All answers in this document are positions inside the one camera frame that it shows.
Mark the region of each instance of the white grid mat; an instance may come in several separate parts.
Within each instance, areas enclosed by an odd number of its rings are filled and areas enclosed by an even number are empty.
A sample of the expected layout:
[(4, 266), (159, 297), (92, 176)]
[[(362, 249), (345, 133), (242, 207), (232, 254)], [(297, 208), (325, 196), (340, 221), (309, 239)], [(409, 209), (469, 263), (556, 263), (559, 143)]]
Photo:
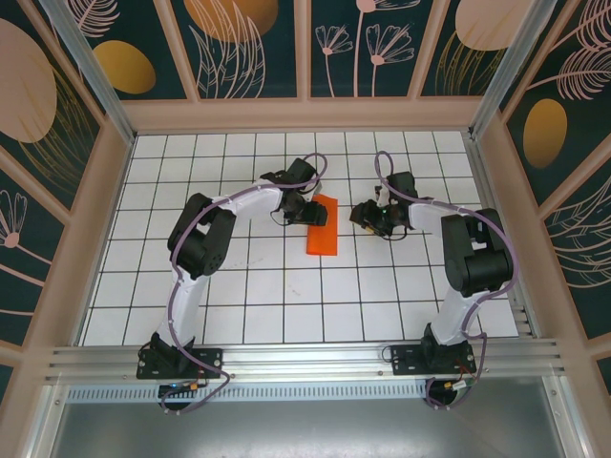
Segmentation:
[[(189, 196), (233, 194), (313, 151), (328, 159), (322, 193), (339, 199), (338, 256), (307, 255), (305, 226), (239, 222), (201, 298), (197, 344), (419, 339), (448, 288), (441, 241), (411, 231), (388, 242), (348, 221), (352, 205), (374, 197), (378, 150), (412, 171), (421, 197), (480, 208), (457, 132), (140, 136), (81, 343), (149, 340), (171, 285), (166, 240)], [(507, 299), (485, 304), (473, 332), (482, 327), (517, 336)]]

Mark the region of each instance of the flower pattern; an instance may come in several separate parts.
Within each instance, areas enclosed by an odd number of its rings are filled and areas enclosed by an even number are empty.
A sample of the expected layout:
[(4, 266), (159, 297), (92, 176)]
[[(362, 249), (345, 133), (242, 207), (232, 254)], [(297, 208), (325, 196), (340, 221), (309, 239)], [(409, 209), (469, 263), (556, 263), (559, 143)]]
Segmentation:
[[(5, 189), (0, 191), (0, 247), (4, 248), (17, 248), (21, 250), (25, 254), (45, 262), (48, 265), (51, 265), (50, 260), (46, 260), (42, 256), (38, 256), (32, 251), (24, 248), (20, 243), (20, 234), (23, 229), (23, 223), (26, 219), (26, 211), (28, 210), (28, 200), (19, 193), (15, 193), (14, 200), (11, 200), (11, 195)], [(35, 279), (30, 277), (29, 275), (24, 274), (23, 272), (19, 272), (14, 270), (7, 265), (0, 263), (0, 270), (6, 272), (10, 275), (15, 276), (18, 279), (23, 281), (28, 281), (37, 286), (43, 286), (45, 283), (39, 279)], [(13, 312), (5, 309), (0, 309), (0, 313), (9, 313), (13, 315), (23, 315), (20, 312)]]
[(411, 37), (409, 26), (388, 26), (380, 36), (380, 25), (367, 27), (367, 46), (371, 63), (375, 66), (404, 62), (413, 58), (413, 48), (408, 48)]
[(19, 193), (14, 201), (6, 190), (0, 192), (0, 246), (15, 248), (19, 245), (19, 233), (26, 218), (28, 200)]
[[(354, 53), (354, 76), (353, 76), (353, 90), (354, 90), (354, 96), (358, 97), (359, 96), (359, 49), (360, 49), (360, 44), (361, 44), (361, 29), (363, 27), (363, 16), (365, 14), (371, 13), (371, 12), (375, 12), (375, 11), (382, 11), (382, 10), (386, 10), (386, 11), (390, 11), (390, 10), (404, 10), (406, 8), (412, 8), (412, 7), (416, 7), (420, 4), (420, 0), (397, 0), (397, 1), (392, 1), (392, 0), (356, 0), (356, 8), (359, 9), (360, 14), (359, 14), (359, 22), (358, 25), (356, 26), (356, 52)], [(377, 27), (377, 31), (378, 31), (378, 35), (380, 34), (380, 26), (374, 26)], [(369, 29), (370, 27), (368, 27), (368, 43), (369, 43)], [(406, 32), (406, 36), (409, 39), (409, 41), (411, 41), (411, 37), (407, 34), (407, 28), (405, 28), (405, 32)], [(411, 59), (411, 57), (407, 57), (403, 60), (408, 60)], [(374, 64), (375, 67), (373, 68), (373, 79), (375, 80), (375, 69), (377, 68), (377, 65)], [(371, 88), (371, 93), (373, 94), (375, 92), (374, 88)]]
[(316, 39), (321, 46), (324, 55), (339, 54), (352, 50), (352, 42), (348, 41), (349, 36), (346, 26), (332, 26), (326, 30), (325, 26), (316, 28)]

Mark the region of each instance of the orange foam block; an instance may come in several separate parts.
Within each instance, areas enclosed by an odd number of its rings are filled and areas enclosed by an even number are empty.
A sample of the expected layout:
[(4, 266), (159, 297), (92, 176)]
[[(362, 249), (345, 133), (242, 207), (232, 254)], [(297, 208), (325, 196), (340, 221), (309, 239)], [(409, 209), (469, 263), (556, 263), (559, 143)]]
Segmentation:
[(306, 253), (317, 256), (337, 256), (337, 198), (319, 194), (312, 199), (325, 205), (327, 224), (307, 227)]

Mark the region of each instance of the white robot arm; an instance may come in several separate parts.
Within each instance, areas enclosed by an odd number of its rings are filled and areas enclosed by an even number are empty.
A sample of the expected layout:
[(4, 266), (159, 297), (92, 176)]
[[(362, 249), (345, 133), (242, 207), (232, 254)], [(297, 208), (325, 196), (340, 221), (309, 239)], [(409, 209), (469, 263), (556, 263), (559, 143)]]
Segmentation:
[[(261, 185), (270, 183), (271, 181), (267, 179), (259, 179), (255, 181), (250, 187), (258, 188)], [(312, 189), (308, 194), (302, 195), (304, 198), (304, 203), (310, 200), (313, 193), (314, 190)], [(284, 192), (278, 188), (257, 189), (252, 193), (246, 194), (244, 196), (236, 198), (235, 200), (231, 200), (228, 203), (220, 205), (219, 208), (230, 212), (233, 216), (235, 216), (236, 221), (241, 219), (253, 219), (256, 217), (270, 218), (270, 213), (280, 209), (283, 196)], [(201, 197), (197, 195), (195, 195), (193, 198), (201, 200)], [(222, 198), (223, 197), (212, 198), (211, 201), (218, 201)], [(182, 270), (181, 281), (179, 280), (178, 274), (173, 271), (172, 289), (174, 289), (174, 284), (177, 281), (180, 282), (178, 293), (174, 299), (173, 325), (179, 338), (180, 344), (182, 346), (186, 346), (191, 341), (193, 341), (195, 337), (196, 314), (200, 305), (201, 296), (203, 295), (206, 284), (210, 279), (210, 275), (202, 274), (194, 278), (192, 276), (192, 273), (187, 272), (182, 266), (179, 266), (179, 269)], [(163, 322), (159, 325), (157, 333), (164, 342), (172, 342), (167, 314), (163, 315)]]
[[(401, 194), (418, 198), (410, 172), (387, 177)], [(479, 300), (499, 290), (513, 275), (509, 250), (486, 224), (471, 216), (427, 203), (411, 203), (388, 188), (375, 188), (376, 200), (356, 205), (350, 220), (373, 234), (390, 239), (395, 227), (420, 229), (443, 240), (445, 272), (450, 287), (439, 314), (424, 330), (421, 340), (425, 366), (431, 373), (444, 373), (456, 359), (466, 361), (471, 351), (465, 331), (477, 317)], [(477, 213), (502, 227), (498, 212), (483, 209)]]
[[(282, 210), (285, 224), (325, 225), (327, 209), (311, 200), (320, 191), (320, 183), (310, 185), (309, 189), (264, 187), (270, 184), (299, 185), (311, 182), (316, 175), (314, 167), (296, 158), (288, 170), (262, 175), (249, 187), (251, 192), (241, 194), (208, 212), (198, 221), (205, 233), (198, 228), (189, 233), (178, 252), (177, 265), (181, 275), (173, 271), (170, 290), (173, 291), (176, 284), (179, 284), (172, 304), (172, 327), (178, 342), (187, 351), (191, 351), (195, 340), (201, 296), (210, 277), (225, 260), (236, 221), (256, 217), (271, 218), (271, 213)], [(225, 198), (208, 198), (202, 194), (194, 194), (189, 198), (168, 239), (170, 252), (174, 252), (178, 240), (201, 210), (220, 200)], [(150, 350), (142, 349), (138, 354), (139, 378), (183, 378), (187, 373), (185, 370), (190, 364), (173, 345), (169, 325), (168, 313), (164, 313), (163, 321), (149, 342)]]

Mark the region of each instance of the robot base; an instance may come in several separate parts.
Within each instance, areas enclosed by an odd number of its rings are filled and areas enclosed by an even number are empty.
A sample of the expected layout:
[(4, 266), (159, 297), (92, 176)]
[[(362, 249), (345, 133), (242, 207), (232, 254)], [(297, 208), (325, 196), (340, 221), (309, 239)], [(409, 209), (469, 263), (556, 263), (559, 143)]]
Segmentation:
[(459, 375), (460, 362), (475, 373), (473, 348), (467, 341), (455, 345), (440, 345), (427, 325), (420, 344), (391, 345), (390, 360), (393, 375)]
[[(220, 348), (193, 348), (192, 344), (185, 349), (195, 358), (206, 363), (222, 368), (222, 350)], [(136, 378), (139, 380), (196, 380), (196, 379), (219, 379), (220, 374), (211, 370), (200, 368), (191, 363), (174, 346), (169, 346), (158, 337), (158, 333), (151, 339), (151, 348), (138, 352), (138, 363)]]

